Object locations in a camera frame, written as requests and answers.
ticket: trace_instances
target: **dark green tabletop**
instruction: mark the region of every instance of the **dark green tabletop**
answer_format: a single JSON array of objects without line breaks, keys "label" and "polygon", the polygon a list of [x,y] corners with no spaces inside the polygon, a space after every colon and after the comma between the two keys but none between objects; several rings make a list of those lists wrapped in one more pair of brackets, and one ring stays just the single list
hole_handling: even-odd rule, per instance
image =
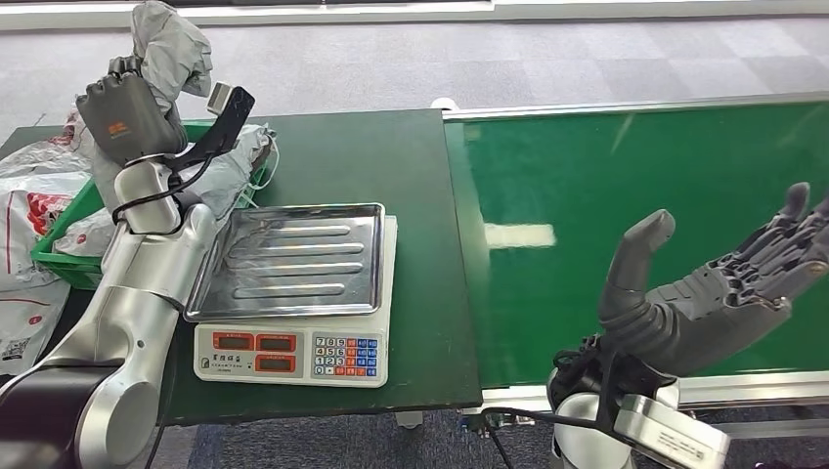
[{"label": "dark green tabletop", "polygon": [[[194,325],[180,321],[165,370],[168,410],[163,420],[193,424],[479,405],[481,387],[440,112],[254,120],[277,130],[282,154],[276,178],[255,197],[258,204],[376,201],[398,217],[388,382],[379,389],[347,389],[200,381],[193,374]],[[56,131],[18,129],[0,155]],[[82,309],[77,305],[88,298],[87,292],[73,292],[75,308],[67,311],[64,322],[75,320]]]}]

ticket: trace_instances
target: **digital scale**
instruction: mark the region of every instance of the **digital scale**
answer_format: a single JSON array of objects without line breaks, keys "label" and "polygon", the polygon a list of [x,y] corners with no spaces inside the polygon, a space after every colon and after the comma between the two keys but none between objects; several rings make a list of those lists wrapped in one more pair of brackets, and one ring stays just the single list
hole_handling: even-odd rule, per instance
[{"label": "digital scale", "polygon": [[[327,307],[325,316],[200,322],[194,340],[196,376],[205,381],[308,386],[378,388],[385,384],[397,219],[379,213],[383,221],[376,253],[382,260],[376,266],[380,294],[372,313],[332,316],[336,311]],[[341,226],[333,224],[328,230]],[[284,225],[280,227],[282,235],[287,233]],[[336,260],[340,261],[336,264],[348,264],[341,257]]]}]

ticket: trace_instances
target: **white plastic bag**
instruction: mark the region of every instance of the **white plastic bag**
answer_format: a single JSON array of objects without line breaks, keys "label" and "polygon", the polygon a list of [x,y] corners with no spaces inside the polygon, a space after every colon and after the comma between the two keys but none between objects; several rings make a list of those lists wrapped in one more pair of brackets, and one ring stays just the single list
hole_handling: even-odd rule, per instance
[{"label": "white plastic bag", "polygon": [[91,173],[91,153],[78,151],[92,147],[92,135],[77,109],[72,107],[61,135],[35,142],[0,160],[0,178],[55,173]]},{"label": "white plastic bag", "polygon": [[72,256],[103,257],[114,235],[112,216],[102,208],[71,224],[64,236],[52,244],[52,250]]},{"label": "white plastic bag", "polygon": [[20,374],[31,368],[52,337],[61,318],[69,284],[49,284],[0,292],[0,374]]},{"label": "white plastic bag", "polygon": [[31,249],[87,180],[89,175],[82,172],[0,179],[0,291],[40,286],[57,278],[34,264]]}]

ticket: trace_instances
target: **metal tray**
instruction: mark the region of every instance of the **metal tray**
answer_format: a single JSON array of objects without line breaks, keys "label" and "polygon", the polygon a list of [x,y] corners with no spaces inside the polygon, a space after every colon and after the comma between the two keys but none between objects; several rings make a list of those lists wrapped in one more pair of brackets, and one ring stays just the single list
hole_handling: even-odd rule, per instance
[{"label": "metal tray", "polygon": [[235,211],[185,319],[367,315],[382,285],[379,203]]}]

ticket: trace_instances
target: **green table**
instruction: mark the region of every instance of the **green table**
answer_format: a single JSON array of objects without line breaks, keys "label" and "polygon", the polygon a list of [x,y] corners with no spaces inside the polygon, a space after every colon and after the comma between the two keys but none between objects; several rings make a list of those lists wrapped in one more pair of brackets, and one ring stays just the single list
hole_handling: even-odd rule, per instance
[{"label": "green table", "polygon": [[[481,384],[514,391],[485,392],[489,404],[527,398],[519,385],[545,383],[555,352],[599,330],[607,268],[641,218],[676,217],[655,256],[658,285],[733,249],[791,184],[811,182],[812,203],[829,190],[825,95],[444,117]],[[816,345],[827,310],[822,281],[761,342],[684,380],[686,406],[829,399],[829,351]]]},{"label": "green table", "polygon": [[[380,412],[481,404],[441,114],[438,110],[253,119],[279,133],[276,178],[260,205],[381,202],[398,217],[389,336],[389,378],[379,389],[200,381],[194,325],[179,321],[165,369],[168,424],[291,415]],[[7,155],[55,135],[18,129]],[[56,336],[89,301],[74,292]]]}]

